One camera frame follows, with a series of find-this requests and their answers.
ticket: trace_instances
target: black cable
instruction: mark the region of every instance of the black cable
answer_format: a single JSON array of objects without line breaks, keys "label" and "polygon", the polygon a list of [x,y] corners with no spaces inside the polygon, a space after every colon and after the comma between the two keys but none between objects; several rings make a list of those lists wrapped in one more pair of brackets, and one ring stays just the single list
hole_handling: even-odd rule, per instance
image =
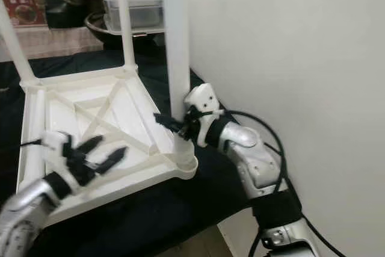
[{"label": "black cable", "polygon": [[255,250],[257,249],[259,240],[260,240],[261,238],[262,238],[262,229],[261,229],[261,228],[258,228],[258,233],[257,233],[257,235],[255,236],[255,239],[254,239],[254,241],[253,241],[253,244],[252,244],[251,247],[250,247],[250,251],[248,252],[248,257],[253,257],[253,256],[254,256]]},{"label": "black cable", "polygon": [[281,152],[279,150],[277,150],[275,147],[273,147],[272,145],[270,145],[269,143],[266,143],[264,142],[263,143],[266,147],[268,147],[269,149],[271,149],[274,153],[276,153],[278,156],[281,156]]},{"label": "black cable", "polygon": [[304,217],[304,219],[306,220],[306,223],[307,225],[309,226],[309,228],[313,231],[313,233],[318,237],[318,239],[320,239],[322,241],[322,243],[325,244],[326,247],[328,247],[334,254],[336,254],[338,257],[346,257],[346,255],[342,254],[340,251],[338,251],[337,248],[335,248],[333,245],[331,245],[322,235],[321,233],[318,232],[318,230],[316,229],[316,227],[314,227],[313,224],[311,224],[311,222],[309,221],[309,219],[304,215],[302,214],[302,217]]},{"label": "black cable", "polygon": [[42,144],[42,140],[41,140],[41,138],[39,138],[38,140],[29,141],[27,143],[22,143],[20,145],[20,147],[29,146],[30,144]]}]

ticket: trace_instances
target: plastic container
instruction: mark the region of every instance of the plastic container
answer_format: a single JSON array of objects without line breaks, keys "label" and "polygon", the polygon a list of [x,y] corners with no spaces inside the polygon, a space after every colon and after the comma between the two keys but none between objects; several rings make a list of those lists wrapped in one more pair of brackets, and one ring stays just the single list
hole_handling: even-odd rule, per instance
[{"label": "plastic container", "polygon": [[[104,21],[111,34],[120,34],[119,5],[117,0],[103,0]],[[129,0],[131,27],[151,27],[162,22],[162,0]]]}]

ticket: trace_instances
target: black fabric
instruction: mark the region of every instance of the black fabric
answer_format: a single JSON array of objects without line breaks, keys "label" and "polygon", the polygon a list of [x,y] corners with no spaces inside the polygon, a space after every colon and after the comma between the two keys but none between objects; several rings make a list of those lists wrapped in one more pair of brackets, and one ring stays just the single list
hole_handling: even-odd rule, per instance
[{"label": "black fabric", "polygon": [[[139,75],[162,113],[170,113],[163,52],[136,51]],[[47,77],[116,67],[121,51],[100,51],[31,61]],[[0,64],[0,147],[19,144],[24,93],[12,64]],[[191,74],[192,85],[202,83]],[[234,165],[210,147],[196,146],[199,168],[190,180],[171,179],[42,231],[29,256],[153,256],[243,209],[247,198]],[[0,197],[16,183],[18,151],[1,156]]]},{"label": "black fabric", "polygon": [[250,203],[262,229],[284,226],[302,218],[301,204],[289,190],[255,198]]}]

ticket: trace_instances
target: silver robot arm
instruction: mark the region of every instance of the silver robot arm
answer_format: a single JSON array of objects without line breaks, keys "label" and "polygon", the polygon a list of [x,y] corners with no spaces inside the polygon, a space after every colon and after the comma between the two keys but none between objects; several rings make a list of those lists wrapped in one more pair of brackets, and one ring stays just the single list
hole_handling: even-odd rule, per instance
[{"label": "silver robot arm", "polygon": [[86,160],[89,151],[103,140],[94,137],[72,149],[72,138],[60,132],[48,132],[42,145],[49,147],[50,156],[61,156],[54,171],[34,181],[7,200],[0,213],[0,257],[26,255],[43,228],[49,214],[69,194],[76,194],[97,175],[106,173],[125,154],[126,147],[115,150],[101,164]]},{"label": "silver robot arm", "polygon": [[222,116],[210,84],[195,87],[185,98],[183,123],[156,114],[156,121],[201,147],[208,144],[227,155],[239,173],[250,199],[268,256],[319,257],[292,186],[282,180],[274,192],[280,166],[265,149],[259,134]]}]

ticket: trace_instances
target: white pole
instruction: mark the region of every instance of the white pole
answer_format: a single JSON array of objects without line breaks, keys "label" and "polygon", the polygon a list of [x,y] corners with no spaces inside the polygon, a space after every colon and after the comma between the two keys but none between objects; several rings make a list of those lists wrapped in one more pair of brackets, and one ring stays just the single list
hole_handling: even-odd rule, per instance
[{"label": "white pole", "polygon": [[128,0],[118,0],[120,27],[122,29],[125,66],[135,69],[134,46],[132,44],[131,20]]},{"label": "white pole", "polygon": [[[183,100],[190,91],[187,0],[164,0],[165,39],[171,115],[183,120]],[[174,135],[174,149],[185,152],[188,142]]]},{"label": "white pole", "polygon": [[0,0],[0,34],[4,38],[5,44],[7,45],[10,56],[16,66],[22,82],[37,80],[22,48],[20,47],[20,43],[17,39],[16,33],[14,32],[3,0]]}]

